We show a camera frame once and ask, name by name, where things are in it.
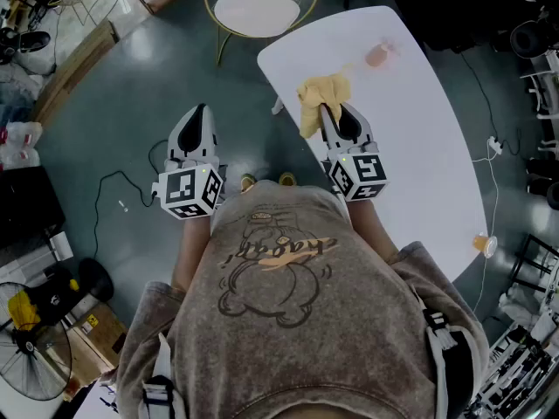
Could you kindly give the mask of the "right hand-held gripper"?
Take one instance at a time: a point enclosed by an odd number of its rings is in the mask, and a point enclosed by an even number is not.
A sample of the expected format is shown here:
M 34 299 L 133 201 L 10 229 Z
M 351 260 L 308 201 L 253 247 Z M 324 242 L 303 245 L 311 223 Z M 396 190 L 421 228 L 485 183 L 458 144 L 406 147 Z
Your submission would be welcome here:
M 374 199 L 389 181 L 370 124 L 347 102 L 341 110 L 336 124 L 330 108 L 320 105 L 322 137 L 329 149 L 328 176 L 345 202 Z M 343 149 L 342 140 L 354 146 Z

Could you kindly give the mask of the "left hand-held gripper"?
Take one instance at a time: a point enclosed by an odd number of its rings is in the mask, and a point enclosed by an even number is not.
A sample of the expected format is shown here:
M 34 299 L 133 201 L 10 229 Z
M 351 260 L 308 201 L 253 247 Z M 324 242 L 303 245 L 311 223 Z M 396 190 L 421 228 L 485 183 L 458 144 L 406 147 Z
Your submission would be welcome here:
M 198 104 L 172 129 L 165 170 L 152 183 L 151 193 L 163 210 L 179 220 L 214 213 L 224 186 L 216 145 L 213 112 Z M 180 158 L 178 150 L 186 155 Z

